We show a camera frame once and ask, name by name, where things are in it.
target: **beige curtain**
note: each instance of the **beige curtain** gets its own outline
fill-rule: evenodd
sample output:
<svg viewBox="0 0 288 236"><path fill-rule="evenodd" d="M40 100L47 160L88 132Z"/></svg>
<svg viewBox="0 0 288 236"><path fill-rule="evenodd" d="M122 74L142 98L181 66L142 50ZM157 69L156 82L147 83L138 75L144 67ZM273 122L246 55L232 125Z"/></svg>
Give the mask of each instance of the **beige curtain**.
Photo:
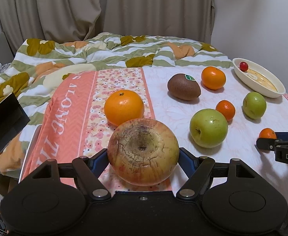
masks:
<svg viewBox="0 0 288 236"><path fill-rule="evenodd" d="M210 42L213 12L212 0L0 0L13 52L27 38L63 43L101 32Z"/></svg>

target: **orange fruit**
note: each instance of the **orange fruit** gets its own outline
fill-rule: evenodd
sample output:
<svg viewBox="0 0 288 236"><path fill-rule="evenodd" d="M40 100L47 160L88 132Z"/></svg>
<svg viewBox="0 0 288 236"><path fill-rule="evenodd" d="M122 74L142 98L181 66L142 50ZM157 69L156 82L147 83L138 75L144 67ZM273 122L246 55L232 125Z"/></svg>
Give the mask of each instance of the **orange fruit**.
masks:
<svg viewBox="0 0 288 236"><path fill-rule="evenodd" d="M231 120L232 118L234 118L235 113L236 113L236 109L234 107L234 105L232 103L230 103L227 100L222 100L220 101L216 108L217 111L221 112L224 117L226 118L227 121Z"/></svg>
<svg viewBox="0 0 288 236"><path fill-rule="evenodd" d="M107 98L104 112L111 124L119 126L128 120L142 118L144 103L134 91L119 90Z"/></svg>
<svg viewBox="0 0 288 236"><path fill-rule="evenodd" d="M275 134L275 132L270 129L270 128L265 128L262 129L262 131L259 134L259 138L273 138L273 139L277 139L277 136Z"/></svg>
<svg viewBox="0 0 288 236"><path fill-rule="evenodd" d="M203 85L211 90L218 90L226 83L226 75L224 72L213 66L203 69L201 79Z"/></svg>

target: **bowl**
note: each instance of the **bowl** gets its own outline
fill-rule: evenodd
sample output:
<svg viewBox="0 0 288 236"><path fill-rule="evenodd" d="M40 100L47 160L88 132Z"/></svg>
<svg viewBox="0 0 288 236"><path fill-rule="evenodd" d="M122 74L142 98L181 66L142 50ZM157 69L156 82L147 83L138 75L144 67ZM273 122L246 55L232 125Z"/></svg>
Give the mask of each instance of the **bowl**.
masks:
<svg viewBox="0 0 288 236"><path fill-rule="evenodd" d="M254 70L258 74L251 74L249 72L241 71L239 69L239 65L242 61L248 64L249 69ZM266 70L264 67L243 58L234 58L232 62L234 64L235 73L239 77L239 79L254 91L269 98L278 98L279 96L286 93L285 87L282 84L282 82L274 74L272 74L269 70ZM257 81L258 79L265 79L265 78L266 80L260 81L262 83ZM276 88L277 91L271 90L262 85L262 84L267 85L268 84L267 80L269 80L270 83L273 84L273 86Z"/></svg>

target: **bowl rim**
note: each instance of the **bowl rim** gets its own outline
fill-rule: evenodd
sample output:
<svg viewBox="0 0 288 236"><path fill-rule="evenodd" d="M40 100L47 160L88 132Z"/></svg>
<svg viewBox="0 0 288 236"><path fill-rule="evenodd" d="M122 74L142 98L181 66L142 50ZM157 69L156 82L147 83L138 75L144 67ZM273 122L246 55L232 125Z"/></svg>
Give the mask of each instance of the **bowl rim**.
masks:
<svg viewBox="0 0 288 236"><path fill-rule="evenodd" d="M260 84L259 82L252 80L249 76L247 76L244 72L242 72L242 71L236 66L236 64L235 64L235 60L236 60L236 59L243 60L244 62L248 61L248 62L250 62L250 63L253 63L253 64L258 65L259 67L262 67L264 70L266 70L269 74L273 75L273 76L281 83L281 85L282 85L283 88L284 88L284 92L278 92L278 91L270 90L270 89L264 87L264 86L263 86L262 84ZM241 72L243 75L245 75L246 77L248 77L248 79L250 79L252 82L255 82L255 83L257 83L258 85L262 86L262 87L265 88L266 90L269 90L269 91L271 91L271 92L273 92L273 93L276 93L276 94L279 94L279 95L284 95L284 94L286 93L286 88L285 88L285 86L283 85L283 83L280 81L280 79L278 79L273 73L271 73L271 72L270 72L269 70L267 70L265 67L263 67L263 66L255 63L255 62L253 62L253 61L251 61L251 60L248 60L248 59L245 59L245 58L241 58L241 57L235 57L235 58L232 60L232 63L233 63L233 65L234 65L234 68L237 68L237 70L240 71L240 72Z"/></svg>

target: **green apple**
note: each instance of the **green apple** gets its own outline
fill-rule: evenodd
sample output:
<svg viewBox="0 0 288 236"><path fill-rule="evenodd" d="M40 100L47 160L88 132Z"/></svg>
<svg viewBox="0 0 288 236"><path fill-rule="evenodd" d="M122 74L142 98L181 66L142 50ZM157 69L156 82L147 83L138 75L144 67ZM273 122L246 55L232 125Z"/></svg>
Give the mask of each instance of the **green apple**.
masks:
<svg viewBox="0 0 288 236"><path fill-rule="evenodd" d="M266 110L266 101L264 97L257 92L250 92L243 101L244 113L251 119L261 118Z"/></svg>
<svg viewBox="0 0 288 236"><path fill-rule="evenodd" d="M198 111L190 121L190 134L199 146L213 148L227 136L228 123L224 115L214 109Z"/></svg>

